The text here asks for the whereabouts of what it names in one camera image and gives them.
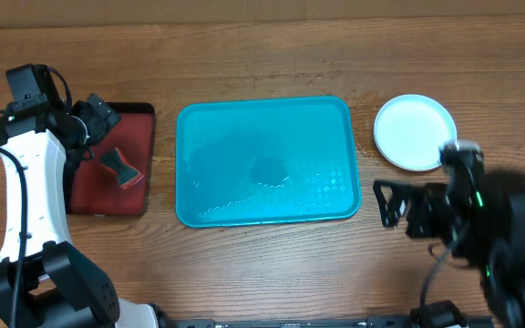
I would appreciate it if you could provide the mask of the green and orange sponge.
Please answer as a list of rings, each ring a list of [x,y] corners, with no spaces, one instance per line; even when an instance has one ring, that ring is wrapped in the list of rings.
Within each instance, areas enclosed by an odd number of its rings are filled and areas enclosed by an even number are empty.
[[[126,190],[144,177],[144,175],[132,166],[119,148],[113,148],[100,159],[101,165],[116,176],[118,185]]]

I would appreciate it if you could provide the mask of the light blue plate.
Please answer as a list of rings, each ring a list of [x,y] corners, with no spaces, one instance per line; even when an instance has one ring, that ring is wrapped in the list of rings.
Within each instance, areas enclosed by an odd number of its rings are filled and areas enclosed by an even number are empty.
[[[435,99],[406,94],[388,100],[376,114],[373,136],[389,162],[410,171],[440,166],[440,150],[458,138],[449,112]]]

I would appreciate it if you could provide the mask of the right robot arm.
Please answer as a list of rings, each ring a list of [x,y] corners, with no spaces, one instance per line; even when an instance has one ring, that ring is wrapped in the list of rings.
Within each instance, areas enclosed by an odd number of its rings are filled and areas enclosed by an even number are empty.
[[[466,260],[502,324],[525,327],[525,173],[455,169],[448,183],[377,179],[373,190],[385,227],[405,218],[409,238],[440,239],[437,262]]]

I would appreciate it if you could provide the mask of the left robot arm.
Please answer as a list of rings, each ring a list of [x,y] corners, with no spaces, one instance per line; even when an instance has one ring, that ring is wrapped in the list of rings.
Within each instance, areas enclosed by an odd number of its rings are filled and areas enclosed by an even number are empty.
[[[118,297],[108,277],[72,243],[65,170],[120,116],[98,95],[74,106],[39,94],[0,116],[6,228],[0,251],[0,319],[9,327],[171,327],[152,303]]]

